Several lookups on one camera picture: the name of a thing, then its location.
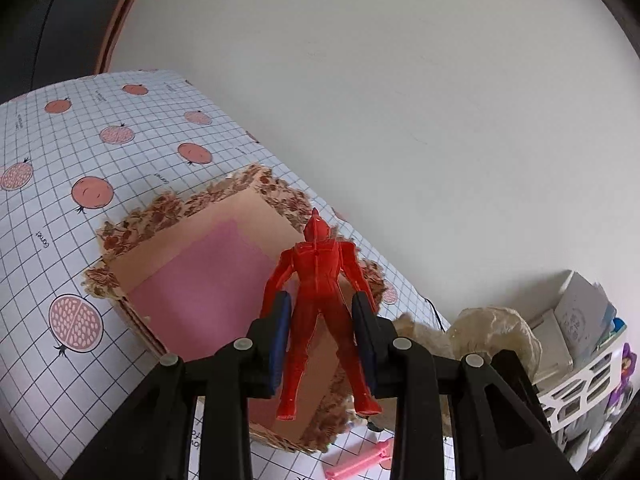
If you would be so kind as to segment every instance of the figure's arm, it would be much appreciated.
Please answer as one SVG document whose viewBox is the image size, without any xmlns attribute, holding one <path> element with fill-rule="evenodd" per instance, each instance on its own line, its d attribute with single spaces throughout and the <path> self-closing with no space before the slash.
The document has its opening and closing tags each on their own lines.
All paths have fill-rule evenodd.
<svg viewBox="0 0 640 480">
<path fill-rule="evenodd" d="M 268 316 L 271 312 L 271 305 L 276 297 L 276 293 L 282 288 L 285 282 L 293 274 L 293 249 L 287 249 L 280 254 L 280 261 L 273 270 L 271 277 L 264 286 L 264 298 L 262 300 L 262 310 L 260 317 Z"/>
<path fill-rule="evenodd" d="M 356 291 L 362 291 L 367 294 L 369 298 L 369 304 L 373 313 L 376 313 L 376 303 L 373 300 L 373 294 L 369 288 L 369 283 L 364 279 L 362 269 L 358 263 L 358 257 L 356 256 L 356 246 L 351 242 L 340 242 L 340 266 L 344 275 L 351 283 L 351 286 Z"/>
</svg>

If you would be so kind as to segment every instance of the pink paper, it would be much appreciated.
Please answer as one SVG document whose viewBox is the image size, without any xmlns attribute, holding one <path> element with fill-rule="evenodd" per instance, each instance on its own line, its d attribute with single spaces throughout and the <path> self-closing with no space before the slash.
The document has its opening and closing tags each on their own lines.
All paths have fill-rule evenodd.
<svg viewBox="0 0 640 480">
<path fill-rule="evenodd" d="M 242 237 L 234 220 L 217 224 L 128 294 L 170 352 L 185 361 L 215 354 L 246 335 L 260 314 L 276 262 Z"/>
</svg>

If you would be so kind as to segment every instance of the patterned tablecloth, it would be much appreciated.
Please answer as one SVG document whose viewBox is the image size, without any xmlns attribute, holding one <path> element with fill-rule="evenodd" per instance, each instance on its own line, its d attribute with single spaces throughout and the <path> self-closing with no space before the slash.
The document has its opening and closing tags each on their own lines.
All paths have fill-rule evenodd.
<svg viewBox="0 0 640 480">
<path fill-rule="evenodd" d="M 304 190 L 321 215 L 358 244 L 362 257 L 383 266 L 391 287 L 382 316 L 411 312 L 437 326 L 430 306 L 394 266 L 173 72 L 101 74 L 41 88 L 1 105 L 0 124 L 0 403 L 59 476 L 156 363 L 111 305 L 81 286 L 82 272 L 100 256 L 94 231 L 167 189 L 187 197 L 252 162 L 272 167 L 275 176 Z M 254 443 L 254 476 L 324 479 L 323 467 L 377 438 L 355 428 L 328 453 L 313 456 Z M 449 439 L 445 450 L 446 475 L 453 478 Z M 377 467 L 366 477 L 388 478 L 388 472 Z"/>
</svg>

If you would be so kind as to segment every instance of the pink plastic object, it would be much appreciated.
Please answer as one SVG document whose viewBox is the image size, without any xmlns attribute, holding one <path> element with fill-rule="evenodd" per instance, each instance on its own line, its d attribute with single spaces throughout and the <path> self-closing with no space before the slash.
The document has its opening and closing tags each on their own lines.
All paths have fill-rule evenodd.
<svg viewBox="0 0 640 480">
<path fill-rule="evenodd" d="M 346 480 L 381 462 L 390 463 L 393 451 L 394 440 L 390 438 L 384 442 L 377 443 L 369 451 L 358 455 L 352 460 L 327 469 L 324 472 L 324 476 L 326 480 Z"/>
</svg>

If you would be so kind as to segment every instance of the grid pattern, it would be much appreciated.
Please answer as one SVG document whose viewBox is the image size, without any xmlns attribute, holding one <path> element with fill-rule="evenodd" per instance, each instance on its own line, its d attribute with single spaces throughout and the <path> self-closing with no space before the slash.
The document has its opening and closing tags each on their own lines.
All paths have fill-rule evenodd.
<svg viewBox="0 0 640 480">
<path fill-rule="evenodd" d="M 126 84 L 143 84 L 146 95 L 131 95 Z M 72 106 L 60 114 L 44 111 L 53 100 Z M 211 124 L 190 123 L 187 111 L 201 110 Z M 88 298 L 102 316 L 104 335 L 91 352 L 67 351 L 49 329 L 49 307 L 57 296 L 82 290 L 82 271 L 100 256 L 94 231 L 105 220 L 117 223 L 132 209 L 171 189 L 182 198 L 211 180 L 252 162 L 305 191 L 329 224 L 352 238 L 361 256 L 377 261 L 398 300 L 383 304 L 382 316 L 411 312 L 437 327 L 432 308 L 415 288 L 331 206 L 273 154 L 250 138 L 183 78 L 168 71 L 89 76 L 42 88 L 0 106 L 4 124 L 4 170 L 28 159 L 33 176 L 20 189 L 0 192 L 0 402 L 41 458 L 62 476 L 114 410 L 155 365 L 153 356 L 105 300 Z M 100 131 L 124 124 L 134 139 L 105 144 Z M 177 153 L 193 142 L 212 154 L 212 163 L 189 165 Z M 114 197 L 101 209 L 76 211 L 73 184 L 83 176 L 108 181 Z M 346 460 L 367 449 L 377 435 L 354 428 L 329 453 L 289 454 L 252 444 L 254 476 L 260 480 L 324 478 L 321 465 Z M 450 442 L 446 455 L 452 456 Z M 197 451 L 196 444 L 192 450 Z M 197 475 L 192 457 L 191 474 Z M 446 461 L 447 477 L 453 466 Z M 381 469 L 367 473 L 386 478 Z"/>
</svg>

